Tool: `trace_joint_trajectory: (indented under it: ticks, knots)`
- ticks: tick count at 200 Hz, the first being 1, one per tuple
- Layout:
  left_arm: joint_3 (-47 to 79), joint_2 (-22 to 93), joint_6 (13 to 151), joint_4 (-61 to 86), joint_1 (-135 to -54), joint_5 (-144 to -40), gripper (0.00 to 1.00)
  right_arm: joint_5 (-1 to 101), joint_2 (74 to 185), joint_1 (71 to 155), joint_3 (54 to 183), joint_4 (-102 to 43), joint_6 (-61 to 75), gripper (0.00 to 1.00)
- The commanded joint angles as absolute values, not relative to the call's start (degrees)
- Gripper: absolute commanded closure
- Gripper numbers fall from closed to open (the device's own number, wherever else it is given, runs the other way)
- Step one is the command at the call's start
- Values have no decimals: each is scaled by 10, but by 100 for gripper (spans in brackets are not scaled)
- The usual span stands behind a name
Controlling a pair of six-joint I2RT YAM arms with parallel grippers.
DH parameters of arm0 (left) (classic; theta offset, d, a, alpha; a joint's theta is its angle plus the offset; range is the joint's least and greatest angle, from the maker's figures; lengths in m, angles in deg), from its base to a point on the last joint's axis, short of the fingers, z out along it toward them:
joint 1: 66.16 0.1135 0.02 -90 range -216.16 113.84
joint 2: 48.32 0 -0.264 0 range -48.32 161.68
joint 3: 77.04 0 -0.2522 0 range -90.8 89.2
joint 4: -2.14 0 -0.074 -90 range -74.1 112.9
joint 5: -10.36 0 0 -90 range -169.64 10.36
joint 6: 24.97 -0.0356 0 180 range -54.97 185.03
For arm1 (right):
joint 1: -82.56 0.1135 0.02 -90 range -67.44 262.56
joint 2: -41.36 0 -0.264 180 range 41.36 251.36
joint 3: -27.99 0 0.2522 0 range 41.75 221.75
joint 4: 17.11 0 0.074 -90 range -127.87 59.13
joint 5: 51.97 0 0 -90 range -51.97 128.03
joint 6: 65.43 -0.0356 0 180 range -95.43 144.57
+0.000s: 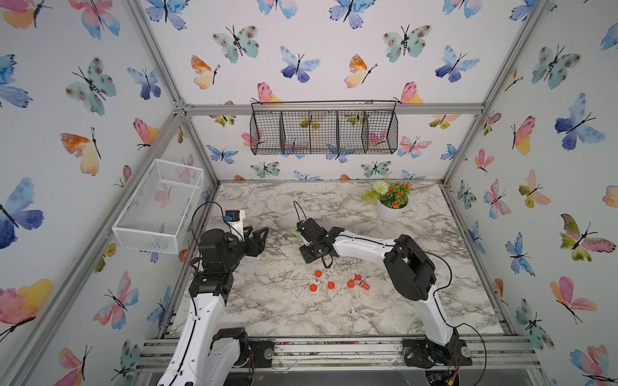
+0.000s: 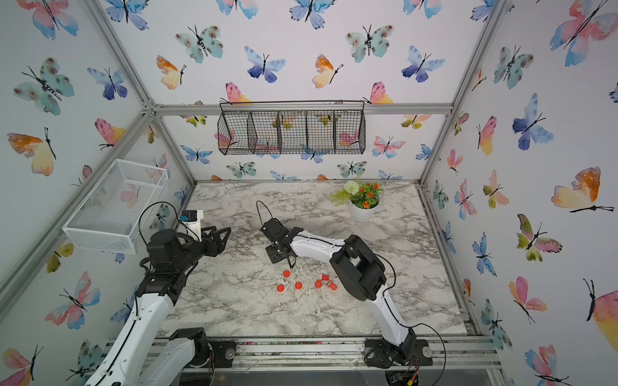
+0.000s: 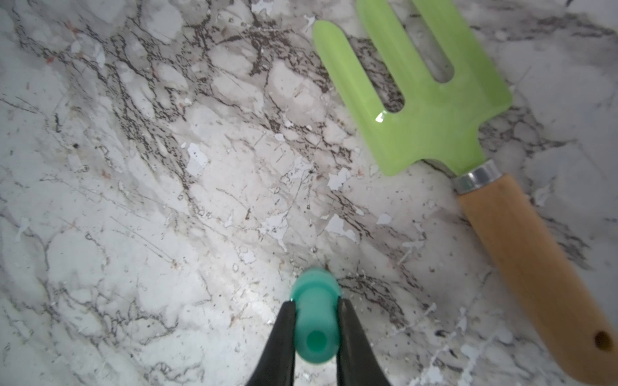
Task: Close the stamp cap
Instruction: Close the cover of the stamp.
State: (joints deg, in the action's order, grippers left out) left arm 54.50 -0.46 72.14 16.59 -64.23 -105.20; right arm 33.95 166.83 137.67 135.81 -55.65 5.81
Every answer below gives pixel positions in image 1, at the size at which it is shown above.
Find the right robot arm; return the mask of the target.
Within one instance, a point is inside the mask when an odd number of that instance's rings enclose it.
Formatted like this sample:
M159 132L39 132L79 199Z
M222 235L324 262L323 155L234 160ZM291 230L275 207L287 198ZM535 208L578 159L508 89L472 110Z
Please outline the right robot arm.
M374 263L386 270L397 293L414 304L425 337L402 342L406 366L429 369L473 364L471 355L464 352L467 344L448 320L437 295L435 264L412 237L402 234L396 239L378 239L339 227L326 230L312 218L299 221L297 232L304 241L299 251L307 264L326 256Z

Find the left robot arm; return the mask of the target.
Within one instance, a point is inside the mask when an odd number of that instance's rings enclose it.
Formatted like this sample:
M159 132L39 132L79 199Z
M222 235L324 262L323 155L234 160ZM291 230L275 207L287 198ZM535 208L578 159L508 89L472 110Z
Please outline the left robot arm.
M189 287L191 306L181 337L158 385L227 385L232 369L246 366L252 353L243 327L222 327L233 272L244 257L266 247L268 228L243 228L242 238L210 229L199 239L201 268Z

